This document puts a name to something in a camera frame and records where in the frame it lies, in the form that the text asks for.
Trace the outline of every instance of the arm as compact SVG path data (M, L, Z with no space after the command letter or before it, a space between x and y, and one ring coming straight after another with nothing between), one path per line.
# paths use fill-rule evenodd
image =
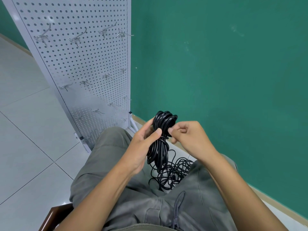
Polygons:
M102 230L129 180L142 170L150 145L161 136L161 129L152 133L152 122L153 119L149 120L136 132L121 160L61 222L56 231Z
M170 128L172 143L185 150L209 171L239 231L287 231L228 161L214 148L198 122L179 122Z

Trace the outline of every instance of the pegboard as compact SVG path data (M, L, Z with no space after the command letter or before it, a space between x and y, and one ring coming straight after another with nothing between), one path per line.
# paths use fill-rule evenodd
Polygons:
M131 0L4 3L78 136L93 147L105 128L127 128Z

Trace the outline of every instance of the sweatpants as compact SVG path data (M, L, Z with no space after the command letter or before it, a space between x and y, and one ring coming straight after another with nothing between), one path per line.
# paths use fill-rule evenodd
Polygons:
M107 128L101 133L71 185L73 207L77 207L115 166L131 140L129 133L120 127ZM223 156L237 170L236 164ZM145 163L132 177L110 212L103 231L142 223L184 231L237 230L213 179L201 163L195 161L187 176L169 193L149 186L150 171L151 167Z

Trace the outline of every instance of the right hand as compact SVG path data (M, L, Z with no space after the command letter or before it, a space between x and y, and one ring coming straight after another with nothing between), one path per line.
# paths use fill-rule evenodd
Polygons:
M197 121L178 122L168 129L171 142L179 141L184 149L198 160L208 153L217 152L202 126Z

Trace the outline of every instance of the pegboard frame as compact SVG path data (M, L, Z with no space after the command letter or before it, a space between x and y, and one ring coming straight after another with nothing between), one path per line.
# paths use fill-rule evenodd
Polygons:
M46 78L48 84L50 87L54 90L54 93L56 95L56 98L58 99L61 107L63 108L66 116L68 117L68 120L70 121L72 127L74 128L76 135L78 138L83 139L83 136L81 134L81 131L79 130L74 117L72 116L71 112L69 111L68 106L66 105L64 98L61 95L60 90L58 89L58 86L54 79L52 78L50 71L47 67L47 65L44 62L44 59L42 58L39 49L36 45L36 40L33 39L33 37L30 35L24 21L22 20L22 17L20 16L13 0L2 0L5 7L9 11L14 23L16 24L18 30L20 31L23 39L25 40L30 52L32 53L33 57L35 58L39 68L41 69L44 77ZM126 7L127 7L127 33L131 34L131 0L126 1ZM128 112L130 111L130 54L131 54L131 39L130 37L127 37L127 75L128 75Z

